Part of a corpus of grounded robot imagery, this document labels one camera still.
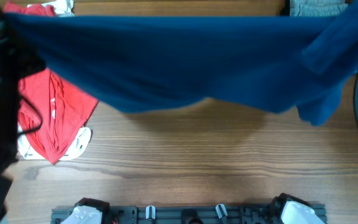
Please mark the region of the blue t-shirt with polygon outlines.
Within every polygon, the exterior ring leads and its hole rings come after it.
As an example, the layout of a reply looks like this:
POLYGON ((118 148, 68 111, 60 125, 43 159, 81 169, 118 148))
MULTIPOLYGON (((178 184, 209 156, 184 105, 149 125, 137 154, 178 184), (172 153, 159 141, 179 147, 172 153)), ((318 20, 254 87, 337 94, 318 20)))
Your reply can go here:
POLYGON ((336 17, 6 17, 49 69, 125 113, 209 97, 320 125, 358 69, 358 1, 336 17))

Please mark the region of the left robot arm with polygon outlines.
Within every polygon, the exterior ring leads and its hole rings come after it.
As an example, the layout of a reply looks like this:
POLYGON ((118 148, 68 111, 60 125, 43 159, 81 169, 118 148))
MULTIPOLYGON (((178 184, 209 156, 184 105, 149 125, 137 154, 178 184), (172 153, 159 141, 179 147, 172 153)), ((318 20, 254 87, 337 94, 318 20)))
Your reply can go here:
POLYGON ((73 63, 63 69, 63 61, 75 57, 100 56, 95 47, 105 35, 107 18, 96 16, 42 17, 3 12, 0 8, 0 221, 5 215, 4 200, 12 181, 1 175, 16 162, 15 127, 20 104, 18 82, 47 65, 64 78, 99 100, 106 99, 108 86, 98 75, 85 75, 81 67, 89 62, 73 63))

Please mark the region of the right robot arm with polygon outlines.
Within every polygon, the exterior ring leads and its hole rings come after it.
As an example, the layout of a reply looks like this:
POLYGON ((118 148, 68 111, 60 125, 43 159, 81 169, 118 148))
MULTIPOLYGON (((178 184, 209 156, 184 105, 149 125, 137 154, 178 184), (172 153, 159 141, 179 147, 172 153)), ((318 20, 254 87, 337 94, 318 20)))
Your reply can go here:
POLYGON ((267 219, 275 224, 327 224, 328 221, 324 204, 311 204, 285 193, 272 200, 267 219))

